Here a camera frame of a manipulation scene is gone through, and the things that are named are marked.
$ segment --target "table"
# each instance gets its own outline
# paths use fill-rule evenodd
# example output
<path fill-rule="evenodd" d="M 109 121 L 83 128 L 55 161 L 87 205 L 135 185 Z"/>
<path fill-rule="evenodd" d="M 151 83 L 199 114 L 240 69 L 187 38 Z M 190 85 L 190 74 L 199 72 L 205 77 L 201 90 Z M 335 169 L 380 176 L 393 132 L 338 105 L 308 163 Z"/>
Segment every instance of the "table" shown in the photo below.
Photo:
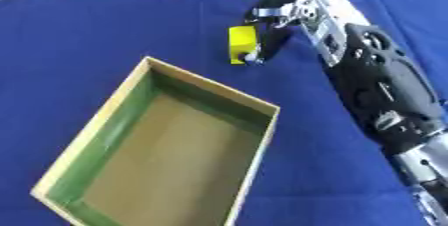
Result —
<path fill-rule="evenodd" d="M 144 54 L 282 107 L 238 225 L 425 225 L 303 33 L 265 66 L 228 64 L 255 1 L 0 0 L 1 225 L 67 225 L 29 190 Z M 448 97 L 446 0 L 351 1 Z"/>

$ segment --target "blue table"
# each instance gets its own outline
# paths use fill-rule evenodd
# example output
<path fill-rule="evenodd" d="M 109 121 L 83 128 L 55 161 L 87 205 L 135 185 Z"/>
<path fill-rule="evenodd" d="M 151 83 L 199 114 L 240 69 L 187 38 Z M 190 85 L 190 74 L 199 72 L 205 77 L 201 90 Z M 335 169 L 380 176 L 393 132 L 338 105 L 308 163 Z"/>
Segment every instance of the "blue table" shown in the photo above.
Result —
<path fill-rule="evenodd" d="M 148 53 L 282 107 L 238 225 L 424 225 L 302 33 L 263 67 L 228 64 L 227 27 L 255 1 L 1 0 L 0 224 L 67 225 L 29 190 Z M 351 1 L 448 97 L 446 0 Z"/>

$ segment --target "yellow cube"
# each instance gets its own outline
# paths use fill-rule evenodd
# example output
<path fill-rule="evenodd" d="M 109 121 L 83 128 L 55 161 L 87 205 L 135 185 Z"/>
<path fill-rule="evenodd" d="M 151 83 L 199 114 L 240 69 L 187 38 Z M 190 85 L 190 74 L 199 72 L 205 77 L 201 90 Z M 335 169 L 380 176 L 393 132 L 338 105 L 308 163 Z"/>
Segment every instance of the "yellow cube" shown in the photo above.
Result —
<path fill-rule="evenodd" d="M 250 53 L 257 46 L 255 26 L 236 26 L 229 28 L 229 56 L 231 64 L 244 64 L 238 56 Z"/>

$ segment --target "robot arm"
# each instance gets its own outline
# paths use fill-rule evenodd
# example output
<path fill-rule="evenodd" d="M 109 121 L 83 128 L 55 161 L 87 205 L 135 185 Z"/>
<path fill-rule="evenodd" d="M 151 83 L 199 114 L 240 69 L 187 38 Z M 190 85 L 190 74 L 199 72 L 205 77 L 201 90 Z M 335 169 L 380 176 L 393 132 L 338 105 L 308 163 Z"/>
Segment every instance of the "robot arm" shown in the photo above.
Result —
<path fill-rule="evenodd" d="M 358 126 L 382 147 L 431 226 L 448 226 L 448 127 L 429 81 L 393 40 L 348 0 L 264 0 L 246 24 L 266 24 L 240 59 L 271 59 L 299 25 Z"/>

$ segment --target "wooden box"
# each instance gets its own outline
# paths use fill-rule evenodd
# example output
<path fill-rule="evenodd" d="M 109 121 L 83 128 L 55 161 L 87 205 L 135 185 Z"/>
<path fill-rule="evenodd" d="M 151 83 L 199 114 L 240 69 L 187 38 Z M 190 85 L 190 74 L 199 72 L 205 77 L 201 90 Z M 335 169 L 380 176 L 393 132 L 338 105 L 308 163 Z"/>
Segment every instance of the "wooden box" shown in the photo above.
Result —
<path fill-rule="evenodd" d="M 234 225 L 279 110 L 146 57 L 31 193 L 73 225 Z"/>

